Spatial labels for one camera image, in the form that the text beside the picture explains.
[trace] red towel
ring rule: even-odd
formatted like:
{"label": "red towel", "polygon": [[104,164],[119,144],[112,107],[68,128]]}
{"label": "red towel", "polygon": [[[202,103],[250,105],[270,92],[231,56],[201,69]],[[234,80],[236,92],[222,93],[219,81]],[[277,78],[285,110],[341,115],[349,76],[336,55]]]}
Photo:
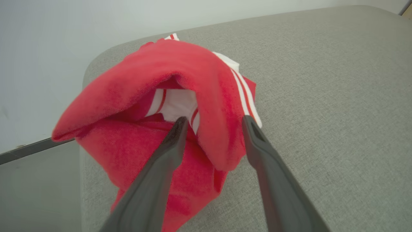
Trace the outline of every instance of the red towel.
{"label": "red towel", "polygon": [[256,84],[239,64],[169,39],[143,45],[91,82],[57,123],[52,139],[73,137],[119,187],[116,206],[173,122],[190,122],[182,164],[173,173],[164,232],[174,232],[222,190],[245,155],[241,120],[252,115]]}

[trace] floor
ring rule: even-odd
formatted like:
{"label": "floor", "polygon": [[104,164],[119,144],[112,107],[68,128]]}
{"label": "floor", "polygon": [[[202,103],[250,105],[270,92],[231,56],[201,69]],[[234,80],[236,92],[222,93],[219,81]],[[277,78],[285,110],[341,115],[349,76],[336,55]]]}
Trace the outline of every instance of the floor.
{"label": "floor", "polygon": [[0,165],[0,230],[81,231],[79,145]]}

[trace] gray upholstered surface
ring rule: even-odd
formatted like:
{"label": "gray upholstered surface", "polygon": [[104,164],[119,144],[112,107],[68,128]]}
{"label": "gray upholstered surface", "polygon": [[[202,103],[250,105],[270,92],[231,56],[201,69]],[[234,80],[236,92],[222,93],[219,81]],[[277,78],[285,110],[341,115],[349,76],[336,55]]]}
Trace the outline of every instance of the gray upholstered surface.
{"label": "gray upholstered surface", "polygon": [[[142,44],[113,47],[84,85]],[[332,231],[412,228],[412,22],[367,6],[278,14],[178,32],[227,55],[257,83],[263,131]],[[83,232],[95,232],[116,190],[82,158]],[[181,232],[265,231],[247,161]]]}

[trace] red stripe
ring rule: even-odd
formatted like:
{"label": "red stripe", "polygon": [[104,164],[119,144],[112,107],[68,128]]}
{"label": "red stripe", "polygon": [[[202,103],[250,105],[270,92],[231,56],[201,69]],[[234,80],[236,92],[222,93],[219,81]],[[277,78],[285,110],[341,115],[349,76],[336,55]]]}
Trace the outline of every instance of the red stripe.
{"label": "red stripe", "polygon": [[193,112],[192,119],[190,120],[190,125],[192,125],[192,127],[193,127],[194,118],[196,117],[196,114],[197,114],[198,111],[199,111],[199,109],[196,108],[196,110],[194,110],[194,112]]}
{"label": "red stripe", "polygon": [[160,103],[160,106],[159,106],[159,108],[157,109],[157,111],[156,111],[155,114],[157,114],[157,113],[160,112],[160,110],[161,110],[162,107],[163,107],[163,104],[164,104],[164,101],[165,101],[165,100],[166,100],[166,90],[163,90],[162,102]]}
{"label": "red stripe", "polygon": [[250,116],[252,116],[253,119],[255,119],[255,116],[253,115],[253,112],[252,112],[252,110],[251,110],[251,108],[250,108],[250,105],[249,105],[248,94],[246,93],[245,86],[243,85],[243,82],[242,82],[242,80],[239,78],[239,76],[237,75],[236,71],[233,70],[233,69],[231,69],[231,70],[234,72],[234,74],[236,75],[236,78],[239,80],[240,85],[242,86],[242,90],[243,90],[243,94],[245,95],[246,106],[248,107],[249,114],[250,114]]}

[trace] red fabric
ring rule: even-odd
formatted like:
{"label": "red fabric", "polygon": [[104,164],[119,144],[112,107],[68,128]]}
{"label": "red fabric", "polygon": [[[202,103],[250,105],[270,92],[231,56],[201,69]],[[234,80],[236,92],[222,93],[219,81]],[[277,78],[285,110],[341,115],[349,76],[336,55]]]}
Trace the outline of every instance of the red fabric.
{"label": "red fabric", "polygon": [[[255,83],[246,82],[254,96]],[[245,154],[238,87],[216,55],[175,40],[142,46],[80,93],[52,139],[75,137],[104,168],[119,187],[114,208],[173,125],[162,114],[145,117],[159,88],[195,91],[201,117],[197,133],[188,130],[182,164],[173,173],[163,231],[174,232],[220,194]]]}

